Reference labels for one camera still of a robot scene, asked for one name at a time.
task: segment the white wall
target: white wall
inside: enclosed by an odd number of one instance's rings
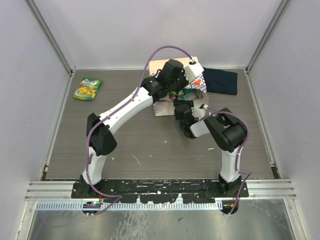
[[[36,0],[78,69],[143,68],[162,45],[247,66],[280,0]],[[184,57],[164,50],[156,59]]]
[[[23,0],[0,4],[0,232],[18,230],[37,180],[68,73]]]
[[[320,1],[291,1],[251,71],[283,177],[320,236]]]

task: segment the snack bag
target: snack bag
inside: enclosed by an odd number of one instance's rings
[[[84,77],[76,89],[73,97],[81,100],[93,100],[98,93],[100,84],[100,80]]]

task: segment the yellow package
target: yellow package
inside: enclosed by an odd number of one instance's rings
[[[101,81],[84,77],[76,89],[73,97],[81,100],[93,100],[98,93]]]

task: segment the folded cloth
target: folded cloth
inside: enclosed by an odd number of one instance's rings
[[[204,67],[203,78],[210,93],[237,95],[238,73]]]

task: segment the plastic packaging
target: plastic packaging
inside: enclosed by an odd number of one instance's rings
[[[101,80],[84,77],[76,89],[73,97],[81,100],[93,100],[98,93]]]

